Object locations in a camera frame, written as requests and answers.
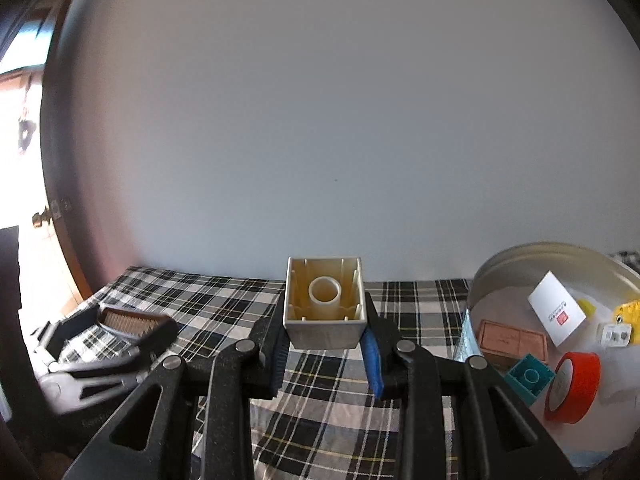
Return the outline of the small yellow toy block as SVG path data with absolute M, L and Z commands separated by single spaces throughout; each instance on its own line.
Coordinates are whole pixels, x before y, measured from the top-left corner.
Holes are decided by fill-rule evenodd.
M 597 308 L 587 299 L 580 298 L 577 300 L 577 304 L 582 309 L 582 312 L 585 313 L 587 318 L 592 318 L 597 312 Z

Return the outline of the brass door knob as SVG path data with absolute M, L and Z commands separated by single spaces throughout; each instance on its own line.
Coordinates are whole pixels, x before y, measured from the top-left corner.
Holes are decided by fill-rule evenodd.
M 66 198 L 51 200 L 44 206 L 43 212 L 36 212 L 32 215 L 32 226 L 35 229 L 41 228 L 45 223 L 50 226 L 53 222 L 61 220 L 72 209 L 72 203 Z

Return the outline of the Danisa cookie tin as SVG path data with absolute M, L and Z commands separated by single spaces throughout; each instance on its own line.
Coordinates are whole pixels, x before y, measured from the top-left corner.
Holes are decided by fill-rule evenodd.
M 551 271 L 577 301 L 596 308 L 574 334 L 555 347 L 527 301 Z M 547 420 L 544 426 L 574 466 L 590 478 L 635 479 L 639 475 L 639 348 L 601 348 L 598 326 L 613 323 L 616 307 L 639 297 L 638 252 L 609 257 L 561 243 L 512 247 L 487 260 L 473 278 L 468 310 L 454 356 L 462 360 L 478 349 L 483 320 L 536 330 L 547 337 L 548 367 L 555 371 L 566 352 L 597 353 L 601 379 L 589 412 L 577 424 Z

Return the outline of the red tape roll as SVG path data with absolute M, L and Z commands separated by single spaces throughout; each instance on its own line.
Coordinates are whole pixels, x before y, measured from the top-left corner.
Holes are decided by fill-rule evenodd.
M 586 416 L 597 396 L 600 358 L 593 352 L 566 352 L 554 374 L 544 404 L 544 418 L 575 425 Z

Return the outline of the yellow face toy brick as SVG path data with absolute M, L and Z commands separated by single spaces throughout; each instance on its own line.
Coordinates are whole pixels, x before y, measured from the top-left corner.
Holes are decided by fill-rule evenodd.
M 631 327 L 630 344 L 640 344 L 640 300 L 634 300 L 616 307 L 613 314 L 616 324 L 628 324 Z

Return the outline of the teal toy brick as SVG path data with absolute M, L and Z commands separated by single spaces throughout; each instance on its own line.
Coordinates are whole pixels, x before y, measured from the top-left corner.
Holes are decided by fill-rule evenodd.
M 504 380 L 527 405 L 532 406 L 555 378 L 553 370 L 526 354 L 504 375 Z

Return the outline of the white power adapter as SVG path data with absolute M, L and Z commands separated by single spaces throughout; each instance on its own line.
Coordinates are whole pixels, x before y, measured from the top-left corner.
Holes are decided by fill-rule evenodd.
M 598 326 L 597 340 L 601 348 L 626 348 L 631 343 L 630 323 L 602 323 Z

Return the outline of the wooden door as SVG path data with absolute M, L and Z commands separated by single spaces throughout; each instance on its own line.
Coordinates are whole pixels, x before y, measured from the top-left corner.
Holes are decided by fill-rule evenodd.
M 44 72 L 70 0 L 14 0 L 1 23 L 1 225 L 18 229 L 25 325 L 58 318 L 82 301 L 54 222 L 32 226 L 50 203 L 42 156 Z

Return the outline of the black white plaid tablecloth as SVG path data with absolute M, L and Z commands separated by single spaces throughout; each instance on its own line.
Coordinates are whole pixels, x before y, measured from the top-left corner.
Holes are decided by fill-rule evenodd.
M 71 479 L 573 479 L 576 470 L 492 370 L 454 360 L 465 280 L 371 283 L 375 307 L 416 345 L 416 381 L 371 392 L 356 350 L 291 351 L 258 398 L 236 351 L 270 315 L 278 281 L 133 266 L 90 299 L 171 316 L 173 370 L 157 367 L 67 471 Z

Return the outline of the white card box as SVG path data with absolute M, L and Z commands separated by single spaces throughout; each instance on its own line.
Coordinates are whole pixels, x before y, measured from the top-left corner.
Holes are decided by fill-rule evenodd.
M 527 301 L 555 347 L 564 344 L 587 319 L 577 301 L 551 271 L 544 274 Z

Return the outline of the cream hollow toy brick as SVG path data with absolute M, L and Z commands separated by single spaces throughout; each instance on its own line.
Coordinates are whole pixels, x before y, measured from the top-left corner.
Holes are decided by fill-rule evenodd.
M 300 351 L 356 348 L 368 324 L 358 257 L 291 258 L 283 326 Z

